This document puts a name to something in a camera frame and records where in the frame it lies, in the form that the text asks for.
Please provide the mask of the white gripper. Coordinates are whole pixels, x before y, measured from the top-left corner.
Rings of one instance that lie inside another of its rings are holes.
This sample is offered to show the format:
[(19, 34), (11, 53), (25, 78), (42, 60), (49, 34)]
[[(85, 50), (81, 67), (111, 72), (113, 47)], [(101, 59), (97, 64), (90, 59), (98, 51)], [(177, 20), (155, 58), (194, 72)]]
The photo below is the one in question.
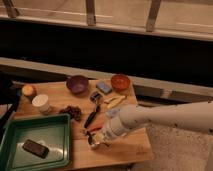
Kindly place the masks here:
[(109, 141), (115, 140), (121, 136), (120, 133), (115, 133), (109, 124), (102, 127), (102, 129), (97, 133), (97, 142), (94, 139), (94, 135), (89, 131), (86, 132), (86, 136), (88, 137), (88, 144), (91, 149), (97, 149), (100, 146), (100, 143), (107, 143)]

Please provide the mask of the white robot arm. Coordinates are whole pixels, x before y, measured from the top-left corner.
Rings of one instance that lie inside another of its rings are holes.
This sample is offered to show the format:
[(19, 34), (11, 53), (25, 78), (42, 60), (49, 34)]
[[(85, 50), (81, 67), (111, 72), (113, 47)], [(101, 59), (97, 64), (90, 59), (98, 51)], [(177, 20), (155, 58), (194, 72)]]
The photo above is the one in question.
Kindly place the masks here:
[(213, 101), (158, 107), (124, 105), (106, 112), (109, 119), (96, 133), (88, 134), (92, 149), (108, 144), (143, 124), (153, 123), (213, 134)]

